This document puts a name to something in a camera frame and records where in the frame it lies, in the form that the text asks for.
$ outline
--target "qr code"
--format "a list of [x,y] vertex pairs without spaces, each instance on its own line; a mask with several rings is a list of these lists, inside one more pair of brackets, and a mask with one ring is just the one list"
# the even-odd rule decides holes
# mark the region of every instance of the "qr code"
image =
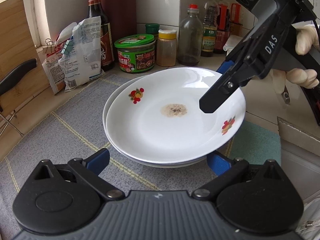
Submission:
[[67,85],[68,85],[68,87],[70,87],[70,88],[74,88],[74,87],[76,87],[77,86],[77,83],[76,83],[76,80],[74,79],[74,80],[67,80]]
[[91,70],[94,70],[94,69],[98,69],[99,66],[97,63],[94,63],[93,65],[91,65]]

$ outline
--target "red fruit design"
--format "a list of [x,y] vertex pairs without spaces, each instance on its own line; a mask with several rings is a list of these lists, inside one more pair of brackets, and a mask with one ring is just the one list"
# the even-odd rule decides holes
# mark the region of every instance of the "red fruit design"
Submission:
[[229,121],[225,121],[225,122],[223,123],[223,126],[222,126],[222,135],[225,135],[225,134],[228,132],[228,130],[232,127],[232,125],[233,125],[234,122],[235,122],[235,118],[236,118],[236,116],[234,116],[233,118],[230,118]]
[[143,92],[143,88],[137,88],[136,90],[131,91],[131,93],[129,94],[130,100],[133,101],[134,104],[140,102],[141,98],[143,97]]

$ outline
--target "gray mat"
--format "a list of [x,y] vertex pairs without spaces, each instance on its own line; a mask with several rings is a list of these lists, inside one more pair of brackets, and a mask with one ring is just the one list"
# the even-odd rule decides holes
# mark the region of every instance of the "gray mat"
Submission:
[[126,194],[130,189],[187,189],[191,192],[216,177],[206,161],[184,168],[152,168],[127,159],[110,146],[102,125],[103,107],[112,92],[127,81],[107,74],[90,83],[29,132],[0,163],[0,234],[3,240],[11,239],[20,230],[12,214],[12,203],[42,159],[62,164],[74,157],[87,158],[107,147],[111,160],[100,177]]

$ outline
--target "metal stand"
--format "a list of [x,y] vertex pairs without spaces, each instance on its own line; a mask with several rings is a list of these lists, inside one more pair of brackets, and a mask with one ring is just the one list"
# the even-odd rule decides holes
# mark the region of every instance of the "metal stand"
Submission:
[[0,132],[0,136],[4,133],[4,130],[7,128],[8,125],[10,125],[13,129],[15,129],[15,130],[20,134],[21,137],[24,136],[23,133],[20,132],[20,131],[18,130],[18,128],[16,128],[16,127],[10,122],[10,121],[12,120],[12,118],[15,117],[15,116],[16,116],[16,111],[15,111],[15,110],[13,111],[13,114],[12,114],[12,116],[10,117],[9,120],[7,120],[2,114],[0,114],[0,117],[6,122],[3,130]]

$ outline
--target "white plate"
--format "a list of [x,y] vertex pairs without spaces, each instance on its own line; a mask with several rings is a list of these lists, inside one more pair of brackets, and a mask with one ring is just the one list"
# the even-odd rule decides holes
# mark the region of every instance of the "white plate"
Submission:
[[[125,84],[121,85],[119,88],[117,88],[111,95],[110,97],[108,98],[106,104],[104,105],[104,108],[103,108],[103,113],[102,113],[102,123],[103,123],[103,128],[104,128],[104,132],[106,133],[106,136],[107,138],[109,139],[109,133],[108,133],[108,130],[107,130],[107,127],[106,127],[106,119],[107,119],[107,113],[109,111],[109,108],[111,106],[111,104],[113,103],[113,101],[116,99],[116,97],[118,95],[120,95],[120,93],[125,89],[127,88],[128,86],[130,86],[131,84],[133,84],[134,82],[136,82],[137,80],[141,79],[143,77],[137,77],[135,79],[132,79],[132,80],[129,80],[128,82],[126,82]],[[191,162],[184,162],[184,163],[179,163],[179,164],[169,164],[169,165],[161,165],[161,164],[152,164],[152,163],[145,163],[145,162],[142,162],[142,161],[139,161],[139,160],[136,160],[130,156],[127,156],[126,154],[124,153],[121,153],[122,155],[126,156],[127,158],[129,158],[130,160],[132,161],[135,161],[137,163],[140,163],[140,164],[143,164],[143,165],[147,165],[147,166],[151,166],[151,167],[156,167],[156,168],[180,168],[180,167],[185,167],[185,166],[189,166],[189,165],[193,165],[193,164],[196,164],[202,160],[205,159],[205,157],[201,157],[201,158],[198,158],[196,160],[193,160]]]
[[[240,89],[213,114],[200,110],[199,99],[220,76],[183,67],[137,80],[120,93],[107,113],[109,141],[121,153],[153,164],[188,162],[218,149],[240,128],[245,115]],[[181,116],[168,117],[178,112]]]

